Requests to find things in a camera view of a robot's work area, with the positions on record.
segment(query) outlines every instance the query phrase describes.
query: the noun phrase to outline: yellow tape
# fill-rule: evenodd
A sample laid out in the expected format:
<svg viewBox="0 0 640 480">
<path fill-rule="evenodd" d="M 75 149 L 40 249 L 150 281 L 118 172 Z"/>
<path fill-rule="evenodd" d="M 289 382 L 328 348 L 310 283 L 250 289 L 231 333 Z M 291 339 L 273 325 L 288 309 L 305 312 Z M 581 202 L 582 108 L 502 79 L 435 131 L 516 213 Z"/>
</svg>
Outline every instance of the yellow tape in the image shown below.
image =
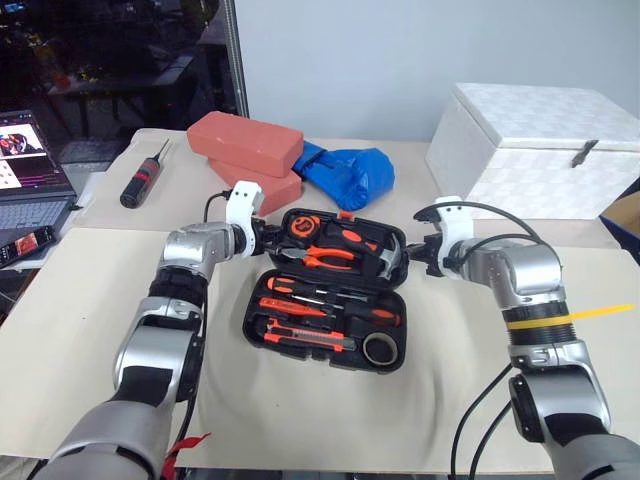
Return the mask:
<svg viewBox="0 0 640 480">
<path fill-rule="evenodd" d="M 563 315 L 561 317 L 544 317 L 544 318 L 536 318 L 534 320 L 523 320 L 521 322 L 508 322 L 507 330 L 529 330 L 532 328 L 554 327 L 556 325 L 568 325 L 574 320 L 597 317 L 599 315 L 609 315 L 611 313 L 626 312 L 627 310 L 633 310 L 634 308 L 636 308 L 635 305 L 631 303 L 627 303 L 623 305 L 614 305 L 612 307 L 596 308 L 594 310 L 586 310 L 584 312 L 571 313 L 569 315 Z"/>
</svg>

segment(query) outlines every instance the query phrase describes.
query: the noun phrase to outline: laptop screen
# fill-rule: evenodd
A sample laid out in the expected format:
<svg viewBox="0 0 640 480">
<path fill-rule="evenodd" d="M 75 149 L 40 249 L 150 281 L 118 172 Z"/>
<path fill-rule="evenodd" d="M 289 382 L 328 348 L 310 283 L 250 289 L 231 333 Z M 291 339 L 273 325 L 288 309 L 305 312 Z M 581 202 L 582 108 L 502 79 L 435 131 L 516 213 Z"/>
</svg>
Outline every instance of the laptop screen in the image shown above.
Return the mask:
<svg viewBox="0 0 640 480">
<path fill-rule="evenodd" d="M 72 192 L 29 111 L 0 114 L 0 198 Z"/>
</svg>

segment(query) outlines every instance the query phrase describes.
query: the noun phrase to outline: white wall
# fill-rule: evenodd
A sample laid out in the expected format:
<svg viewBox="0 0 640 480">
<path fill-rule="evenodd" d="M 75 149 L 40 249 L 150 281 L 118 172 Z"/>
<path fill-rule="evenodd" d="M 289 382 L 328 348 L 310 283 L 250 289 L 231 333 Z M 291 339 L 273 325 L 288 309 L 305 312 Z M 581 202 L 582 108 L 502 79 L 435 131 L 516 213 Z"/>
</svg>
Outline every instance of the white wall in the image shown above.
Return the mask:
<svg viewBox="0 0 640 480">
<path fill-rule="evenodd" d="M 596 89 L 638 116 L 639 0 L 236 0 L 252 118 L 427 140 L 454 82 Z"/>
</svg>

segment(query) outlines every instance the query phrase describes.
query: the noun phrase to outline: laptop keyboard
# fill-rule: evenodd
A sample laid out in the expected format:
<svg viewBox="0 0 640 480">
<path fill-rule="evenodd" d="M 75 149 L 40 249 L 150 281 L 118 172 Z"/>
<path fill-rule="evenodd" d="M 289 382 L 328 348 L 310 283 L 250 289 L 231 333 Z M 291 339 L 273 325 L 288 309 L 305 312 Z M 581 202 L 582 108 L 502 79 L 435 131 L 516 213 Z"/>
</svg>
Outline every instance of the laptop keyboard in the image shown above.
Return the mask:
<svg viewBox="0 0 640 480">
<path fill-rule="evenodd" d="M 0 230 L 53 225 L 66 204 L 63 200 L 0 205 Z"/>
</svg>

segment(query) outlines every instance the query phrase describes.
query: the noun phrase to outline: laptop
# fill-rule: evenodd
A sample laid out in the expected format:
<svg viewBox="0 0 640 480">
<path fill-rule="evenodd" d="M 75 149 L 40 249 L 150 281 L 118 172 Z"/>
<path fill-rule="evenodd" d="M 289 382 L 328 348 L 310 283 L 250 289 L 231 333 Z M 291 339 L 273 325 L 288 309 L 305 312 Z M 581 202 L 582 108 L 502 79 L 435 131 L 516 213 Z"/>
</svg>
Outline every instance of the laptop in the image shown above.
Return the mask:
<svg viewBox="0 0 640 480">
<path fill-rule="evenodd" d="M 39 227 L 59 232 L 76 198 L 33 113 L 0 113 L 0 247 Z"/>
</svg>

